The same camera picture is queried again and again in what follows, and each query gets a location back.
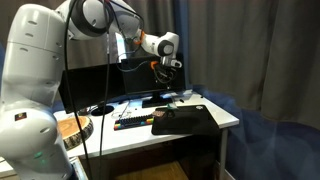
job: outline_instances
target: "desk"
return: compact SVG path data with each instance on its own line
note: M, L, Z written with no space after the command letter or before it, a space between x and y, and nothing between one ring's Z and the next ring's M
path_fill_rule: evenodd
M219 128L222 129L222 143L220 154L220 179L222 180L225 170L228 127L239 124L239 119L230 115L228 112L224 111L214 103L192 91L185 91L181 94L170 93L166 94L165 96L171 96L174 99L174 103L176 106L204 104L210 111L211 115L219 125ZM130 103L124 102L120 105L117 103L113 103L110 105L114 106L115 109L113 112L105 116L102 155L112 154L185 137L182 135L154 136L151 134L152 126L142 126L114 131L114 121L118 119L118 116L123 111L124 116L140 116L151 114L155 110L155 107L142 109L142 99L131 100ZM71 117L73 115L66 114L64 111L60 111L54 113L54 116L58 120L60 120ZM99 156L102 117L89 117L93 122L94 131L92 135L86 140L87 151L89 157L97 157ZM74 149L69 150L67 153L69 157L83 157L83 146L80 145Z

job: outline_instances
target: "screen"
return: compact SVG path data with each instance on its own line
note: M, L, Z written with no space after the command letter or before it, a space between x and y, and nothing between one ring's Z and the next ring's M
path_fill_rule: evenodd
M183 65L182 55L177 56L177 59L180 60ZM167 84L163 84L157 80L154 70L151 68L150 63L152 61L160 62L160 57L135 57L123 59L121 63L123 70L132 70L123 72L126 94L152 93L152 98L149 101L143 102L143 108L171 103L171 98L165 99L161 97L162 92L181 91L186 89L184 68L176 68L173 80Z
M117 64L110 64L108 81L109 101L125 95L123 75ZM106 90L107 65L72 69L68 71L71 94L77 110L104 102ZM59 93L67 113L73 112L63 71Z

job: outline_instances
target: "keyboard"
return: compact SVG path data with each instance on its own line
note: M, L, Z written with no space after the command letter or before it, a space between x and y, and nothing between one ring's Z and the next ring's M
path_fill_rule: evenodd
M128 129L140 126L151 125L153 123L153 115L137 116L119 119L115 121L114 130Z

